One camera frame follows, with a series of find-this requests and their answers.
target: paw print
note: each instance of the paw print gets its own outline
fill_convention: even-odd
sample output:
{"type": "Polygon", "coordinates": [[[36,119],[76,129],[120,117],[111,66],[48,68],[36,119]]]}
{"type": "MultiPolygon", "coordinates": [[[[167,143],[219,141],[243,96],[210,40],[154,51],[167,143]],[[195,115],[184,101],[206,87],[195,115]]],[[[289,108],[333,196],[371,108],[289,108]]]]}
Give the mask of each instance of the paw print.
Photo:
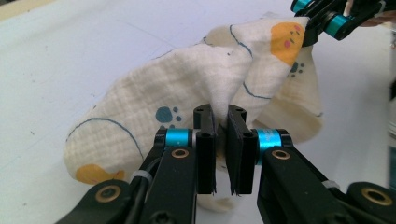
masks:
{"type": "MultiPolygon", "coordinates": [[[[162,128],[165,128],[165,123],[170,123],[172,121],[181,122],[181,116],[177,115],[178,108],[173,107],[172,110],[168,106],[162,106],[158,108],[157,112],[155,113],[155,118],[162,123],[162,128]]],[[[175,128],[175,124],[170,124],[169,128],[175,128]]]]}
{"type": "Polygon", "coordinates": [[[290,73],[289,76],[290,77],[296,77],[296,73],[302,73],[303,72],[303,68],[304,68],[305,64],[303,63],[294,63],[293,67],[290,69],[290,73]]]}

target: white surface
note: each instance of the white surface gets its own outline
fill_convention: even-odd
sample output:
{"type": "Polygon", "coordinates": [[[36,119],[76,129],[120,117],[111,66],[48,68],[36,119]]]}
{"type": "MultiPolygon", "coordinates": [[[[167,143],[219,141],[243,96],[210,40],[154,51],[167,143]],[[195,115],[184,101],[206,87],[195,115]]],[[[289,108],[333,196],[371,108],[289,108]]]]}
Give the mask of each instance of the white surface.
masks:
{"type": "MultiPolygon", "coordinates": [[[[58,0],[0,21],[0,223],[53,223],[77,204],[90,186],[66,172],[64,140],[116,78],[217,25],[291,17],[290,4],[58,0]]],[[[384,27],[359,28],[341,42],[322,35],[314,49],[325,124],[298,148],[342,190],[388,184],[389,40],[384,27]]],[[[198,209],[197,223],[262,223],[256,197],[227,214],[198,209]]]]}

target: towel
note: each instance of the towel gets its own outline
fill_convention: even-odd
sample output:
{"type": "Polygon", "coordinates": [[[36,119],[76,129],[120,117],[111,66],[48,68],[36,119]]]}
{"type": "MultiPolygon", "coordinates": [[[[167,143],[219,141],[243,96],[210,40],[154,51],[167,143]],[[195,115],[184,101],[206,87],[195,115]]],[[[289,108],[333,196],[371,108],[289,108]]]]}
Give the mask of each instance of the towel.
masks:
{"type": "MultiPolygon", "coordinates": [[[[312,47],[302,48],[306,23],[300,17],[220,26],[200,43],[134,69],[72,126],[64,148],[69,174],[87,184],[130,181],[156,131],[192,128],[192,110],[204,104],[223,128],[232,104],[246,109],[248,127],[287,129],[294,142],[313,137],[322,113],[312,47]]],[[[223,151],[217,156],[226,171],[223,151]]],[[[216,211],[233,207],[211,195],[198,202],[216,211]]]]}

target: orange patch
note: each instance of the orange patch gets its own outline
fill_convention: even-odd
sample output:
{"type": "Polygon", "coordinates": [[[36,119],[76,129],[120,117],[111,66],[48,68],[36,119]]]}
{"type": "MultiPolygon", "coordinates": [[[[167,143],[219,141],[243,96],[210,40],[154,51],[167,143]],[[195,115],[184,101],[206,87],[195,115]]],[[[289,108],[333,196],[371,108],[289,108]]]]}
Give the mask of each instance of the orange patch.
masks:
{"type": "Polygon", "coordinates": [[[292,66],[304,41],[304,27],[296,22],[281,22],[271,29],[271,53],[292,66]]]}
{"type": "Polygon", "coordinates": [[[114,174],[109,174],[102,167],[96,164],[88,164],[78,168],[76,171],[76,179],[86,184],[98,184],[100,182],[110,180],[110,179],[118,179],[123,180],[125,177],[124,171],[118,171],[114,174]]]}

